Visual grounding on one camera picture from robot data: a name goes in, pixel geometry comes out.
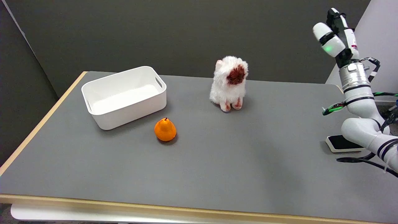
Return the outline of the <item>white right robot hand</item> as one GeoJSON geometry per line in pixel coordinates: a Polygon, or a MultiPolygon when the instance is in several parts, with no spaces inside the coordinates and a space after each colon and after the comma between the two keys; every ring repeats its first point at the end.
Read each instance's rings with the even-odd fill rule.
{"type": "Polygon", "coordinates": [[[335,59],[338,68],[360,61],[354,30],[348,27],[345,17],[346,14],[330,8],[326,23],[317,23],[312,28],[321,48],[335,59]]]}

